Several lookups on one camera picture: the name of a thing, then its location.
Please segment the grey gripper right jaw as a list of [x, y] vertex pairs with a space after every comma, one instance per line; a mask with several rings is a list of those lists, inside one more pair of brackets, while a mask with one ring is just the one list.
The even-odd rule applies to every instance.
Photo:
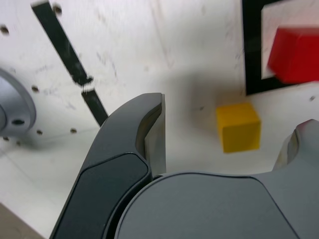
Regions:
[[316, 239], [319, 123], [296, 127], [287, 162], [254, 175], [181, 172], [138, 192], [117, 239]]

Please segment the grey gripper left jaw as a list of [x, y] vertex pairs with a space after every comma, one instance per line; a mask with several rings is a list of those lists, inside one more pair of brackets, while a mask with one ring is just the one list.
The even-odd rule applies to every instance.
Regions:
[[53, 239], [112, 239], [126, 206], [153, 180], [145, 138], [164, 112], [162, 93], [139, 95], [99, 129], [51, 233]]

